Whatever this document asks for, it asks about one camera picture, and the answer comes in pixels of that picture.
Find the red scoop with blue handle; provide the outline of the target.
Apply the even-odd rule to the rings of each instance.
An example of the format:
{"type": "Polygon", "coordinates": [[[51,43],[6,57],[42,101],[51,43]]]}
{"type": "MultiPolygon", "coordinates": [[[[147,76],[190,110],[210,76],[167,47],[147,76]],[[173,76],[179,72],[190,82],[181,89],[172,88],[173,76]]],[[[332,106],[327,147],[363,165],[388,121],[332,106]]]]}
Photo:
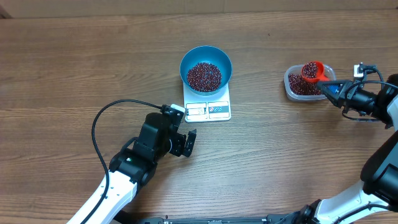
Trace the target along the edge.
{"type": "Polygon", "coordinates": [[[331,81],[331,78],[325,75],[324,64],[319,61],[307,62],[302,67],[300,75],[307,95],[320,95],[321,91],[317,88],[317,83],[331,81]]]}

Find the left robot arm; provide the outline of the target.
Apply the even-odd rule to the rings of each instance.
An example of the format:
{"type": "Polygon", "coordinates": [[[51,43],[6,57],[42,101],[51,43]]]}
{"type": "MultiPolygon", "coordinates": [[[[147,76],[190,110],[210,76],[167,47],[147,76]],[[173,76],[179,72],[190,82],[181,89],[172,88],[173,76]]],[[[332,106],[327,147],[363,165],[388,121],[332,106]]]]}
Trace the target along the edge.
{"type": "Polygon", "coordinates": [[[197,131],[177,132],[184,115],[185,110],[176,105],[148,114],[139,136],[111,159],[108,175],[68,222],[110,223],[153,178],[161,158],[168,153],[189,157],[197,131]]]}

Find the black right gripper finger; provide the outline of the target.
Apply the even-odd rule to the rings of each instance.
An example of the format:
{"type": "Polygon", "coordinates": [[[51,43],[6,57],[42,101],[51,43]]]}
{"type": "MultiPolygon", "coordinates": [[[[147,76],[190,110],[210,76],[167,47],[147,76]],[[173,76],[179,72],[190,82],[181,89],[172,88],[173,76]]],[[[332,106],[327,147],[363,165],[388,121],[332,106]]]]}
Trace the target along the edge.
{"type": "Polygon", "coordinates": [[[339,89],[322,88],[321,92],[335,107],[341,108],[344,105],[345,102],[339,89]]]}
{"type": "Polygon", "coordinates": [[[341,90],[352,84],[353,82],[350,80],[319,81],[317,87],[320,90],[341,90]]]}

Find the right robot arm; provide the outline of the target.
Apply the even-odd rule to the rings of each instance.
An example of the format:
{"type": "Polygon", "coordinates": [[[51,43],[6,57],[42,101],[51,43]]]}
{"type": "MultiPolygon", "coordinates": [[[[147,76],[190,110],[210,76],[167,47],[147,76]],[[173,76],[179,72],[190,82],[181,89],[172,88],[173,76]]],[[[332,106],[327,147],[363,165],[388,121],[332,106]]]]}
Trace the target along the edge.
{"type": "MultiPolygon", "coordinates": [[[[380,82],[379,93],[364,90],[364,78],[318,82],[318,89],[343,114],[354,110],[397,128],[397,75],[380,82]]],[[[340,194],[304,206],[295,223],[354,223],[377,212],[397,211],[397,133],[367,160],[360,180],[340,194]]]]}

